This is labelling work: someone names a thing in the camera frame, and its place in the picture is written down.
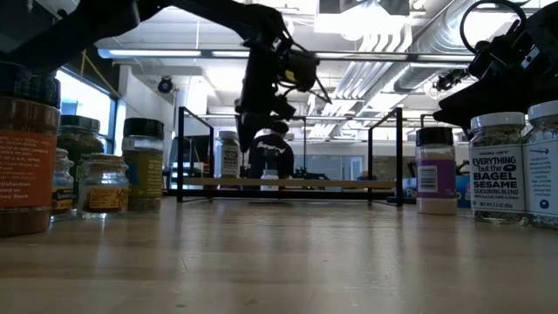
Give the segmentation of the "black metal wooden shelf rack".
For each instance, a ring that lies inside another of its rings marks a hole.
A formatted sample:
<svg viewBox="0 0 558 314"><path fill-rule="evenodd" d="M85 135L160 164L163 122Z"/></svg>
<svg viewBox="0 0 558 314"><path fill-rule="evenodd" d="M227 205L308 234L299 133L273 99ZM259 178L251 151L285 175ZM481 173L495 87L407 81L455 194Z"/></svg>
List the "black metal wooden shelf rack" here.
<svg viewBox="0 0 558 314"><path fill-rule="evenodd" d="M189 141L189 165L184 167L185 120L193 118L209 131L208 176L193 176L194 142ZM214 176L214 127L186 107L178 109L177 137L177 187L170 193L178 202L186 197L201 198L268 198L285 200L349 200L382 201L392 200L401 207L403 195L403 141L396 137L396 180L395 181L340 181L314 179L219 179Z"/></svg>

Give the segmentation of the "small glass jar blue label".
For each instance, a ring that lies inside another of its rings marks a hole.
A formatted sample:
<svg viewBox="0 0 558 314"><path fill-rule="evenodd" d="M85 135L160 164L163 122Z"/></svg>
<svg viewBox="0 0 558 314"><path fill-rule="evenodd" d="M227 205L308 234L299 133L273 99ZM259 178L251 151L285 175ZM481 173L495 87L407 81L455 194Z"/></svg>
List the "small glass jar blue label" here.
<svg viewBox="0 0 558 314"><path fill-rule="evenodd" d="M63 148L57 148L51 194L52 220L69 215L74 208L74 178L71 175L73 166L74 162L69 159L68 152Z"/></svg>

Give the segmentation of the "person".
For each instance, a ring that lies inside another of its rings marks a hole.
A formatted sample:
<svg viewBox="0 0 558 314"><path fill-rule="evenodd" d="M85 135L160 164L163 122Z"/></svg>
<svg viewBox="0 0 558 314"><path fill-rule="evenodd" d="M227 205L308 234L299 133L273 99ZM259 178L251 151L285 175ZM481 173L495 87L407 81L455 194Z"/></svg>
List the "person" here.
<svg viewBox="0 0 558 314"><path fill-rule="evenodd" d="M266 166L275 166L280 179L288 179L294 173L294 154L284 140L289 127L283 121L276 121L269 134L255 137L249 149L248 177L259 179Z"/></svg>

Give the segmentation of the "yellow-green label jar black lid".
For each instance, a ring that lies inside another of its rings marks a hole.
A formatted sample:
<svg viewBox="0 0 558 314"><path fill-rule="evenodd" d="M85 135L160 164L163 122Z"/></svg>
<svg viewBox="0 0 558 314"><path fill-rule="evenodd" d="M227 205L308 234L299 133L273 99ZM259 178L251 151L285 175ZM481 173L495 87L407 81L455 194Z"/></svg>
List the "yellow-green label jar black lid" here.
<svg viewBox="0 0 558 314"><path fill-rule="evenodd" d="M164 124L156 119L125 119L121 150L128 166L128 211L158 212L162 199Z"/></svg>

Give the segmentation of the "small glass jar orange label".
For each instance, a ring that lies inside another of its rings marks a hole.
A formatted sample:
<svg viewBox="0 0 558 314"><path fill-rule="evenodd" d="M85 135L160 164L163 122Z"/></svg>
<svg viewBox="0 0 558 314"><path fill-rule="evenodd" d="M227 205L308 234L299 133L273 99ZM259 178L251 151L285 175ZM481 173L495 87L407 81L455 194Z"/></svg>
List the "small glass jar orange label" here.
<svg viewBox="0 0 558 314"><path fill-rule="evenodd" d="M120 156L89 154L81 164L78 180L78 215L105 219L128 210L127 164Z"/></svg>

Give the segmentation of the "white-lidded bagel seasoning jar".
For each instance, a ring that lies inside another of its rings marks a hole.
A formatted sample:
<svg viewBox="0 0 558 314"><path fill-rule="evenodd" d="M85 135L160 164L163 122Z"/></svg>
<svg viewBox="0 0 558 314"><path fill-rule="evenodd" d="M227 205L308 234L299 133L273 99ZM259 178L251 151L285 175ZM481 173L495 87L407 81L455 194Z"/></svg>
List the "white-lidded bagel seasoning jar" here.
<svg viewBox="0 0 558 314"><path fill-rule="evenodd" d="M528 109L524 137L526 211L529 221L558 229L558 100Z"/></svg>
<svg viewBox="0 0 558 314"><path fill-rule="evenodd" d="M220 131L215 144L215 176L237 178L240 174L240 146L234 131Z"/></svg>
<svg viewBox="0 0 558 314"><path fill-rule="evenodd" d="M471 119L469 141L473 218L522 225L527 219L522 131L525 114L489 113Z"/></svg>

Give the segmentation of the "white background container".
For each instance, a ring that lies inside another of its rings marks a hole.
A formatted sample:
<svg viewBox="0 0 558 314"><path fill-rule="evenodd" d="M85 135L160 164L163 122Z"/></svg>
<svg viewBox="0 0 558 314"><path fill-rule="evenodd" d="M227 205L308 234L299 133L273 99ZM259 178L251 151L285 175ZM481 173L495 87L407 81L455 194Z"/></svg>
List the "white background container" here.
<svg viewBox="0 0 558 314"><path fill-rule="evenodd" d="M275 169L264 169L261 180L278 180L279 176ZM269 185L268 183L262 184L260 186L261 191L278 191L279 187L277 185Z"/></svg>

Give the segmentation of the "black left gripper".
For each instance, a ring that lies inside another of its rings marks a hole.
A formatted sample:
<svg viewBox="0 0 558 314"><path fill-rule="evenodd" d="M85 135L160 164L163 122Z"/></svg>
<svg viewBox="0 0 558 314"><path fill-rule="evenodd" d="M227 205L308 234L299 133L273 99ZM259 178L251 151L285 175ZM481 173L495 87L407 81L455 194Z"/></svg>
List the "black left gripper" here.
<svg viewBox="0 0 558 314"><path fill-rule="evenodd" d="M295 108L284 95L277 95L277 86L284 74L283 59L289 54L289 37L251 37L243 46L249 49L248 62L242 80L241 96L235 102L236 128L240 149L246 153L256 134L271 128L275 112L278 119L289 120Z"/></svg>

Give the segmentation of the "purple-label jar black lid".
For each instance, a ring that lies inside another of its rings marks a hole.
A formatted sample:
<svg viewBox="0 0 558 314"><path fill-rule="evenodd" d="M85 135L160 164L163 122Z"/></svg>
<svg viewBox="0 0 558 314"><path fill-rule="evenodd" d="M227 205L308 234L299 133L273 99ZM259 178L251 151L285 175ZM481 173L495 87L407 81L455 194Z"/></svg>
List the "purple-label jar black lid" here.
<svg viewBox="0 0 558 314"><path fill-rule="evenodd" d="M415 162L418 211L428 215L456 215L453 130L442 126L419 129Z"/></svg>

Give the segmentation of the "green oregano spice jar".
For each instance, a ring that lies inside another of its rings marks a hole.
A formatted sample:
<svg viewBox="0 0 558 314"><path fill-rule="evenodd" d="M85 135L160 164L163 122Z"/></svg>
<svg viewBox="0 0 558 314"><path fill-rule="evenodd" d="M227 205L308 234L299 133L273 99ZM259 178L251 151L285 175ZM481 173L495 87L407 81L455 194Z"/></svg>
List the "green oregano spice jar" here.
<svg viewBox="0 0 558 314"><path fill-rule="evenodd" d="M104 144L99 138L100 121L78 115L62 115L58 131L59 148L68 152L68 158L74 163L70 174L75 180L83 159L88 154L101 154Z"/></svg>

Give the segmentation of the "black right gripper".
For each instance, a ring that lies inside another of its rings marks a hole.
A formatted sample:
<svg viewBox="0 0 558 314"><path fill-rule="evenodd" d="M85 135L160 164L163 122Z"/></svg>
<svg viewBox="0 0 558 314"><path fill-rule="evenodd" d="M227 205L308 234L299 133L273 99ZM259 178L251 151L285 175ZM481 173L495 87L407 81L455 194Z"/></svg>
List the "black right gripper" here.
<svg viewBox="0 0 558 314"><path fill-rule="evenodd" d="M512 11L517 19L505 34L468 46L474 54L468 73L480 81L441 100L432 115L438 122L467 131L468 114L493 113L505 104L525 112L535 103L558 99L558 2L531 16L514 2L495 5Z"/></svg>

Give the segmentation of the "white ceiling air unit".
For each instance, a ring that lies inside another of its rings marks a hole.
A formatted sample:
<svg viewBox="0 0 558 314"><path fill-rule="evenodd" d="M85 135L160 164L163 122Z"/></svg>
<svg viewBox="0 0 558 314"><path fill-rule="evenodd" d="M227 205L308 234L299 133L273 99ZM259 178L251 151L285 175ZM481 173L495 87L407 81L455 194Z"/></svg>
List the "white ceiling air unit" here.
<svg viewBox="0 0 558 314"><path fill-rule="evenodd" d="M318 0L314 32L357 41L365 35L399 33L409 16L409 0Z"/></svg>

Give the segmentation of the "black monitor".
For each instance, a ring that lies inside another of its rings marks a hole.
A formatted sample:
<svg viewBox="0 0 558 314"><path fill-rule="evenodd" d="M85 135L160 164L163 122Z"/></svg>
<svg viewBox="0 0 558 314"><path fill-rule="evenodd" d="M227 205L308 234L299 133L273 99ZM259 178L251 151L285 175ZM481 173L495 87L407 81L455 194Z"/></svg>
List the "black monitor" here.
<svg viewBox="0 0 558 314"><path fill-rule="evenodd" d="M208 162L209 157L208 135L185 136L183 141L183 157L185 162L189 162L193 157L194 162ZM174 136L169 153L168 163L176 163L179 155L179 138Z"/></svg>

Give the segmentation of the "silver ventilation duct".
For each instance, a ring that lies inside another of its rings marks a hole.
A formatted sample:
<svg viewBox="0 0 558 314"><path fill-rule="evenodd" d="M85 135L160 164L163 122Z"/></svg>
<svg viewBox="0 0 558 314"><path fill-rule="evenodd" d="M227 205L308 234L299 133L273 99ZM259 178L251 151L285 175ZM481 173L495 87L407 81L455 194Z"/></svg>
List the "silver ventilation duct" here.
<svg viewBox="0 0 558 314"><path fill-rule="evenodd" d="M430 26L413 40L410 52L415 53L469 53L459 33L462 17L466 10L479 0L454 0ZM479 41L492 39L502 34L517 15L510 9L497 4L481 4L466 17L464 25L468 43L475 46Z"/></svg>

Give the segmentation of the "orange-label spice jar black lid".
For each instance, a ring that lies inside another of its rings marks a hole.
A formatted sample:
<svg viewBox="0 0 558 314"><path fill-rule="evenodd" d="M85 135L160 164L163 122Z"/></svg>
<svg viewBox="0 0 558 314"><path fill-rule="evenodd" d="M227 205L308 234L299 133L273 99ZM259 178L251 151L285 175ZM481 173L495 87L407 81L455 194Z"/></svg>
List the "orange-label spice jar black lid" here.
<svg viewBox="0 0 558 314"><path fill-rule="evenodd" d="M0 61L0 237L50 226L59 87L54 72Z"/></svg>

